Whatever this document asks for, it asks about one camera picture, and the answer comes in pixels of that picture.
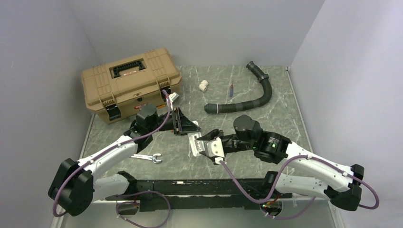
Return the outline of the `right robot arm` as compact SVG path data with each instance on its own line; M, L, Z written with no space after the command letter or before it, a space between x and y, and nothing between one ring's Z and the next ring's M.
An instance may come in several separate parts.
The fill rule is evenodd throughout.
M281 165L262 183L263 196L248 196L251 201L263 204L277 193L298 193L326 199L347 211L361 206L362 166L345 166L317 156L281 134L264 131L247 115L237 117L233 128L234 134L214 129L197 140L204 143L201 154L216 165L225 165L228 153L249 150L263 162Z

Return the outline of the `white remote control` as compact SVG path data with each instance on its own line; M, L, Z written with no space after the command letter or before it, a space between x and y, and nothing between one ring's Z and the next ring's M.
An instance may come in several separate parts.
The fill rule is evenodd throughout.
M202 136L201 130L193 133L188 133L187 135L190 143L190 152L194 157L201 156L200 152L205 151L204 143L197 140L197 138Z

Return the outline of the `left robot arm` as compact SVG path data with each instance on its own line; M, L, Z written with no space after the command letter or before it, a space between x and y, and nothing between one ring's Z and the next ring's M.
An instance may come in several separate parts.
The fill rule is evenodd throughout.
M158 115L156 106L144 105L136 114L129 129L115 142L100 151L82 158L64 160L49 187L48 196L53 199L53 214L77 216L93 201L110 195L120 195L129 200L136 195L135 178L121 171L109 178L102 175L116 164L145 149L158 131L172 131L183 136L201 131L178 107L172 107Z

